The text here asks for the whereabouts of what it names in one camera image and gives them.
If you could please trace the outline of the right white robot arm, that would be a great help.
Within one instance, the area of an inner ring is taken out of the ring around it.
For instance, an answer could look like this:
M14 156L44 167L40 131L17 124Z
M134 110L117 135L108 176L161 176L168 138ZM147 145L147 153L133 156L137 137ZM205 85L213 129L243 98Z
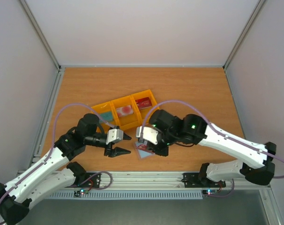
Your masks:
M209 147L235 158L225 163L203 163L196 182L209 186L213 182L244 178L256 185L268 185L274 178L275 165L268 154L274 155L272 142L257 144L228 133L202 117L188 114L183 119L165 110L156 110L149 120L150 127L140 134L147 149L159 156L168 156L173 144Z

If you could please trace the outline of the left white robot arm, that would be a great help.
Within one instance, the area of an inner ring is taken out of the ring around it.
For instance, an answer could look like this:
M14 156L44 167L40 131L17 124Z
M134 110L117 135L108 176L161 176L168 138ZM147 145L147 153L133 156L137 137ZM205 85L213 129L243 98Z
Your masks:
M0 183L3 223L16 225L52 193L73 185L84 185L86 171L72 159L83 153L86 146L103 148L104 155L110 158L130 154L131 151L114 146L122 140L131 140L131 137L118 126L105 132L95 114L84 115L77 126L62 135L38 162L6 184Z

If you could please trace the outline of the pink leather card holder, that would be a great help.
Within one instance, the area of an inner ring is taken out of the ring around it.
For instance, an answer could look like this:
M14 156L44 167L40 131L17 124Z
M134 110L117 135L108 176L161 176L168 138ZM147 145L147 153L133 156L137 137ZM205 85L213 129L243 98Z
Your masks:
M139 141L136 141L134 142L133 146L134 146L134 149L137 153L137 156L138 156L138 159L139 160L142 160L142 159L145 159L145 158L148 158L148 157L151 157L151 156L154 156L155 154L150 151L150 150L138 150L136 148L136 144L135 143L138 143Z

